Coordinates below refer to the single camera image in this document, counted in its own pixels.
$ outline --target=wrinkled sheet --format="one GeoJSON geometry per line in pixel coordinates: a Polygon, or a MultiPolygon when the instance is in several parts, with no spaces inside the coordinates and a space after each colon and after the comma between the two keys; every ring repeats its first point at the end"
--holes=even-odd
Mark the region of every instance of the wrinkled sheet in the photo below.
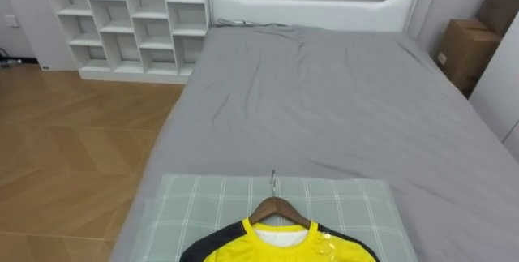
{"type": "Polygon", "coordinates": [[[386,180],[419,261],[519,260],[519,165],[407,35],[267,26],[208,32],[112,261],[164,172],[272,168],[386,180]]]}

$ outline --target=green plaid cloth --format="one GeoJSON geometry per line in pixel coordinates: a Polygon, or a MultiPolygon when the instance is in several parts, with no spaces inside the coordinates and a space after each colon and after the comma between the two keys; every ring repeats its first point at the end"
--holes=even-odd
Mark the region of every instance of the green plaid cloth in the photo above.
{"type": "MultiPolygon", "coordinates": [[[[164,175],[147,200],[132,261],[178,261],[195,241],[248,217],[272,195],[270,178],[164,175]]],[[[278,178],[277,195],[303,216],[368,245],[383,262],[416,262],[386,182],[278,178]]],[[[289,222],[273,217],[265,223],[289,222]]]]}

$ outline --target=yellow shirt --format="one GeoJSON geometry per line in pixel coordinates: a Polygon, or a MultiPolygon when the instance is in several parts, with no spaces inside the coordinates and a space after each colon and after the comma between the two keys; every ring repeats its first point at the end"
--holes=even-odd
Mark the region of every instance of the yellow shirt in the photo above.
{"type": "Polygon", "coordinates": [[[380,262],[357,239],[318,223],[300,225],[251,225],[248,218],[202,238],[184,251],[180,262],[380,262]]]}

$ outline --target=white headboard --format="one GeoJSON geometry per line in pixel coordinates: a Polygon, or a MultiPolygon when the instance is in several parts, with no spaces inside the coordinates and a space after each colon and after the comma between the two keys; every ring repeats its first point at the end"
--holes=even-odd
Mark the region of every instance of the white headboard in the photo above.
{"type": "Polygon", "coordinates": [[[210,0],[211,21],[405,32],[417,0],[210,0]]]}

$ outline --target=herringbone parquet floor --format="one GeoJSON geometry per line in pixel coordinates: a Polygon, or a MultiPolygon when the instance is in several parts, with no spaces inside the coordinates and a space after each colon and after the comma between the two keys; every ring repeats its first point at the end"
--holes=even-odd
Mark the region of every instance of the herringbone parquet floor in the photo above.
{"type": "Polygon", "coordinates": [[[0,260],[106,262],[182,88],[0,70],[0,260]]]}

